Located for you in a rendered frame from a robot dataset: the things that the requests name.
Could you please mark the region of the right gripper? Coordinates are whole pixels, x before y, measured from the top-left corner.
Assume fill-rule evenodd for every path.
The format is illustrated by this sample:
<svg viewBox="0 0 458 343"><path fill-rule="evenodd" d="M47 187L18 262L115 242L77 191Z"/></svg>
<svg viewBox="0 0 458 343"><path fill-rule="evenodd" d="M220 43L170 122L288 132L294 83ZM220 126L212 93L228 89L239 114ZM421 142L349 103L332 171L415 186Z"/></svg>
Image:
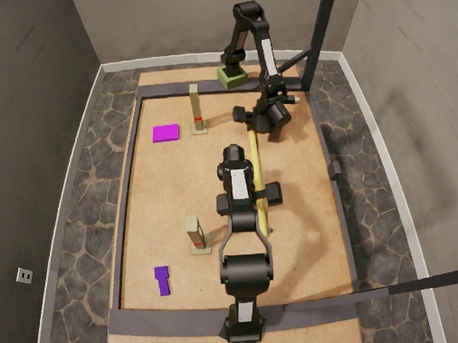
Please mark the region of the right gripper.
<svg viewBox="0 0 458 343"><path fill-rule="evenodd" d="M252 117L256 112L261 111L262 114L267 115L268 111L263 109L259 103L258 99L256 101L255 107L253 107L253 112L247 111L245 112L245 107L234 106L233 108L233 119L234 122L244 123L247 125L247 131L249 131L250 127L253 126Z"/></svg>

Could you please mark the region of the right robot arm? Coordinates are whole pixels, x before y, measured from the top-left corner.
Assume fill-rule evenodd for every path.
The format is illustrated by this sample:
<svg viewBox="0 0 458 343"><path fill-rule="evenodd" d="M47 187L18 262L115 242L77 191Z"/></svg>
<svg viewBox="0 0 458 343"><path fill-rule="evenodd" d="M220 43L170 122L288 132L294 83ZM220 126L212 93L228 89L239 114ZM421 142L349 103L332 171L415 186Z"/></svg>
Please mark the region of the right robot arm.
<svg viewBox="0 0 458 343"><path fill-rule="evenodd" d="M239 62L245 60L246 54L242 48L250 30L253 34L261 66L259 87L262 95L258 103L263 109L268 110L267 115L262 114L261 111L253 115L253 131L263 135L272 133L276 126L282 127L288 124L291 121L291 114L283 105L283 101L288 99L288 92L285 80L274 59L269 23L265 19L265 11L254 0L235 4L233 16L237 23L235 23L232 41L224 49L224 53L220 55L226 68L223 68L223 71L228 78L242 74L239 70ZM259 16L262 20L257 21ZM278 95L277 92L280 91L282 94ZM271 117L274 123L270 120Z"/></svg>

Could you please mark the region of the purple rectangular block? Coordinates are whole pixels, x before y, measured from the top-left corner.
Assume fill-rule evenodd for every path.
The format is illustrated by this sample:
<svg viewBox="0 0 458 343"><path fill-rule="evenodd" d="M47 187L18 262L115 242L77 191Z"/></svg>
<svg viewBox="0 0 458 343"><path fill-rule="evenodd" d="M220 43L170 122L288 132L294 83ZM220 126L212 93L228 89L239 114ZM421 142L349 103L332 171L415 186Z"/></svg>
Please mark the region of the purple rectangular block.
<svg viewBox="0 0 458 343"><path fill-rule="evenodd" d="M153 143L179 140L178 124L153 127Z"/></svg>

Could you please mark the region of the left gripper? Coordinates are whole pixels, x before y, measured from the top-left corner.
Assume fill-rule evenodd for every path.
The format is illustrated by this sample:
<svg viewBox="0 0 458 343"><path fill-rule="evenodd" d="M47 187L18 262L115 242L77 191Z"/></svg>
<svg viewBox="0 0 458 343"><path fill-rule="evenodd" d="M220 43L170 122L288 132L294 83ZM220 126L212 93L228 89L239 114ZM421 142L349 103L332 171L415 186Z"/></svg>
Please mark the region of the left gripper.
<svg viewBox="0 0 458 343"><path fill-rule="evenodd" d="M265 189L255 191L255 188L251 188L251 195L253 200L253 206L257 206L257 199L263 199L267 197L268 206L281 205L283 203L281 185L279 182L272 182L265 184ZM221 216L228 215L227 211L230 211L230 202L226 200L226 193L219 194L216 197L216 211Z"/></svg>

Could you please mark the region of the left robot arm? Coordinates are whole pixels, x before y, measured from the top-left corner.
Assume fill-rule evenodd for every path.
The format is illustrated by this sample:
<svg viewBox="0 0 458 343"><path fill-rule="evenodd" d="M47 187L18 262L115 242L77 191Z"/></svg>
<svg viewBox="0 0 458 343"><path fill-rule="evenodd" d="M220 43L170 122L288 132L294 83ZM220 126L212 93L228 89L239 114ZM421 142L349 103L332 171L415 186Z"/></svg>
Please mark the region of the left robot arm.
<svg viewBox="0 0 458 343"><path fill-rule="evenodd" d="M273 281L272 246L260 229L258 210L253 208L250 191L251 187L255 188L253 163L245 159L244 149L237 144L225 148L223 157L216 172L223 181L230 211L227 211L229 230L219 248L220 282L225 285L226 294L235 297L235 305L229 306L229 317L225 318L224 333L227 343L249 343L262 340L262 316L256 300ZM249 232L256 233L267 254L225 255L223 262L223 249L231 234Z"/></svg>

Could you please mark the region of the long yellow rail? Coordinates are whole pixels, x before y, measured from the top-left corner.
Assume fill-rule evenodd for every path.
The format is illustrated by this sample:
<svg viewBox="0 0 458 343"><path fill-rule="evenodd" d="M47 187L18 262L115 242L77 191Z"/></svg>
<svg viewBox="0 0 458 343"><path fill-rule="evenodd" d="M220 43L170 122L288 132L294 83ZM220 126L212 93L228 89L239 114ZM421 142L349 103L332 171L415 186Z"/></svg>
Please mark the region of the long yellow rail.
<svg viewBox="0 0 458 343"><path fill-rule="evenodd" d="M256 145L256 137L255 137L255 132L253 131L253 128L254 128L254 125L250 127L248 134L249 134L251 157L252 157L252 163L253 163L253 169L254 169L255 191L259 191L259 190L262 190L262 180L261 180L261 172L260 172L258 151L257 151L257 145ZM265 237L267 238L268 233L272 232L272 228L267 229L263 199L257 200L257 210L258 210L258 215L259 215L260 229L264 233Z"/></svg>

